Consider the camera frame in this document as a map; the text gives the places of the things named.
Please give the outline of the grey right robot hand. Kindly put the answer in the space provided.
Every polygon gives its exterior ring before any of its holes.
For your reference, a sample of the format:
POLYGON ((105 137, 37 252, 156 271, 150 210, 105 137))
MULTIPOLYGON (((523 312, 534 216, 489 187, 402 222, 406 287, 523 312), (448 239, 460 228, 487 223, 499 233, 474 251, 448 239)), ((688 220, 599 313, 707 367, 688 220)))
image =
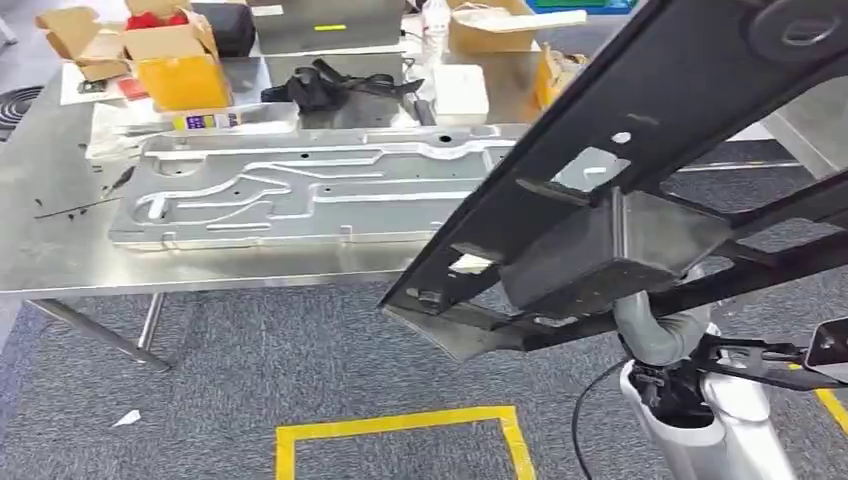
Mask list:
POLYGON ((712 305, 655 317, 647 291, 616 300, 616 329, 632 356, 652 366, 668 366, 687 358, 712 324, 712 305))

